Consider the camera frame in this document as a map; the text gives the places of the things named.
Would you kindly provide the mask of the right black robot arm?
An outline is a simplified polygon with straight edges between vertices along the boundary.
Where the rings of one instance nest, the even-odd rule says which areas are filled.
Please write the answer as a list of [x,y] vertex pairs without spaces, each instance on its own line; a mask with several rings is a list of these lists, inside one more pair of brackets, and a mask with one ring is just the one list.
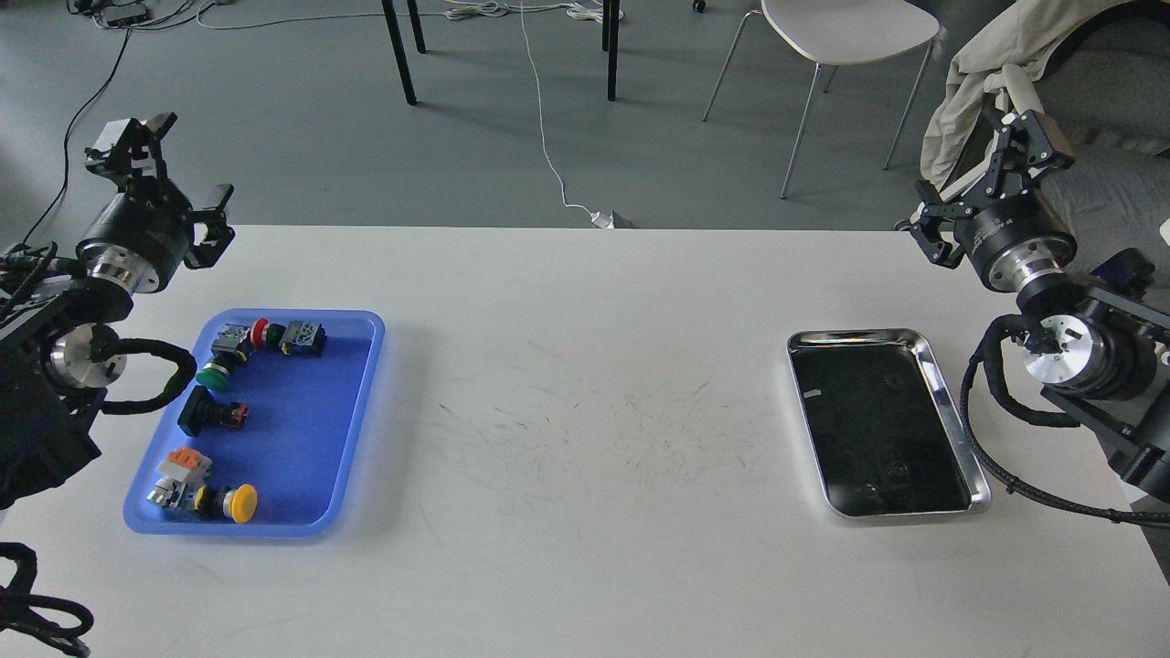
[[1071,229],[1042,196],[1044,174],[1074,163],[1069,139],[1040,110],[998,91],[984,101],[987,155],[944,191],[920,180],[918,211],[899,224],[936,266],[969,260],[980,285],[1016,296],[1016,315],[994,317],[970,357],[957,411],[978,462],[1010,494],[1115,525],[1166,527],[1166,513],[1073,503],[999,465],[969,420],[982,372],[999,407],[1037,429],[1090,429],[1121,482],[1165,503],[1166,313],[1145,306],[1152,262],[1117,251],[1088,275],[1069,273]]

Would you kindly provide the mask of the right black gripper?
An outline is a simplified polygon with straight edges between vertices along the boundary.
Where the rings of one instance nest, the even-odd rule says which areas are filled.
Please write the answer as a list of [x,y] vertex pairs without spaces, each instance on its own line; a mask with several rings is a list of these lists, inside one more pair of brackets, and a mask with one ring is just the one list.
[[[986,101],[982,115],[994,136],[973,193],[945,200],[931,181],[918,179],[918,211],[896,229],[908,232],[931,265],[957,268],[970,258],[985,288],[1019,292],[1078,254],[1069,226],[1035,191],[1044,174],[1067,170],[1078,156],[1057,121],[1040,110],[1000,110]],[[973,201],[991,204],[976,212]]]

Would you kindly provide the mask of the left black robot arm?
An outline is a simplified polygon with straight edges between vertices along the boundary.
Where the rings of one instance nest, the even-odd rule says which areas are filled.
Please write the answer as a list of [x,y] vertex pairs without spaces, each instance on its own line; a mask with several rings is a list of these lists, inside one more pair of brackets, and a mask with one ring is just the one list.
[[197,372],[184,348],[113,333],[135,294],[161,292],[180,266],[216,265],[235,237],[230,184],[197,208],[170,179],[161,140],[176,119],[110,122],[85,150],[88,170],[117,192],[73,255],[54,242],[4,251],[4,509],[99,458],[97,416],[166,407]]

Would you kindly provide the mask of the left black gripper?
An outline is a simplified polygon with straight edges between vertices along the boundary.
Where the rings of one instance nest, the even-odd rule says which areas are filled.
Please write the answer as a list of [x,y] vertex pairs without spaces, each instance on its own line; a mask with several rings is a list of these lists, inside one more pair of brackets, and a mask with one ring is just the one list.
[[[122,283],[130,292],[163,292],[183,259],[190,270],[216,266],[238,237],[227,214],[235,191],[232,184],[214,187],[208,207],[190,208],[183,218],[135,200],[178,196],[161,155],[161,139],[176,121],[174,112],[164,112],[145,122],[109,122],[92,148],[84,150],[87,170],[113,181],[121,193],[92,220],[77,245],[77,258],[95,276],[108,274],[113,266],[129,270]],[[205,233],[195,244],[194,228],[199,225]]]

